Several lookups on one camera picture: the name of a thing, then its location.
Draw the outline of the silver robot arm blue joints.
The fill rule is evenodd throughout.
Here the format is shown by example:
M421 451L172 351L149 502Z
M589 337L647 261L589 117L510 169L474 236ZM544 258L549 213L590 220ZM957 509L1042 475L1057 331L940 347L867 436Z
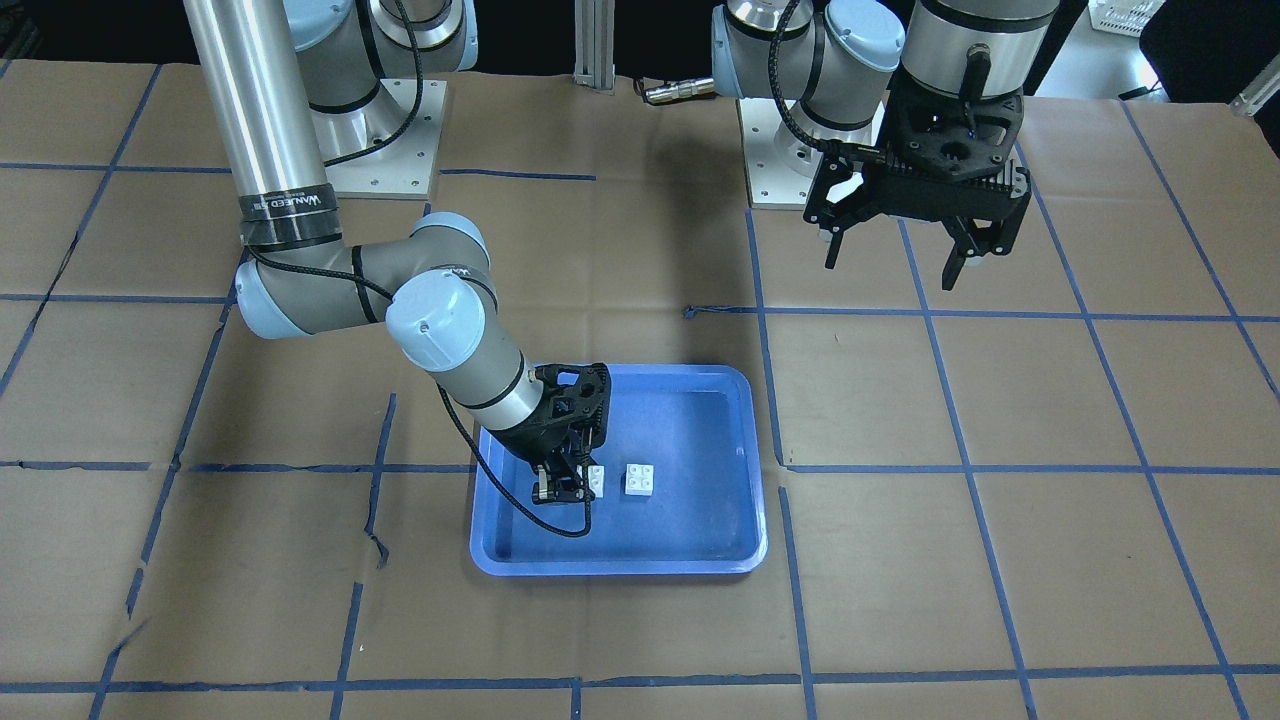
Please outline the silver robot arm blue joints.
M489 430L530 416L541 382L498 316L492 259L466 217L429 213L402 240L349 245L312 109L369 104L384 79L466 70L470 1L188 1L186 14L239 195L241 315L266 340L381 323Z

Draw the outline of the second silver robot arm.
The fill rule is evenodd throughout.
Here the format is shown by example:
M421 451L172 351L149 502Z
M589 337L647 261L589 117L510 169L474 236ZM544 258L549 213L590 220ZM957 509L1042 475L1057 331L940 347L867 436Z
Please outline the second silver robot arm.
M923 222L952 249L951 290L970 258L1012 249L1030 177L1012 158L1023 83L1055 1L916 1L901 20L878 1L727 1L710 12L713 90L769 105L765 132L806 183L796 223L826 247L826 266L860 224ZM635 341L640 320L676 291L728 300L754 286L751 227L728 219L745 196L721 178L739 161L677 142L650 155L644 179L617 172L577 199L539 209L521 242L545 269L540 296L563 305L520 315L517 336L544 342L550 378L577 375L582 397L556 392L554 409L605 398L600 363L563 346L568 325L599 320L599 340Z

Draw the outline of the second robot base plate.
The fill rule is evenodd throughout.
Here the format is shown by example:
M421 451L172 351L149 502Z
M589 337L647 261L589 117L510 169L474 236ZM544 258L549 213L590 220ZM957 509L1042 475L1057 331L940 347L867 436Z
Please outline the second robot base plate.
M749 205L801 211L817 172L814 150L790 133L773 101L742 97L737 110Z

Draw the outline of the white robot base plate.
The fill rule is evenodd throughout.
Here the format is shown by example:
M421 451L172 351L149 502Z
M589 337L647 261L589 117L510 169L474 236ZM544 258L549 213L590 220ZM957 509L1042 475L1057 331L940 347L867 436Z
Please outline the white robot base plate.
M383 90L366 105L346 113L310 111L320 154L325 160L370 149L369 155L326 168L340 199L428 201L436 174L436 154L449 88L443 79L426 79L419 109L413 79L384 79ZM410 126L397 138L404 120Z

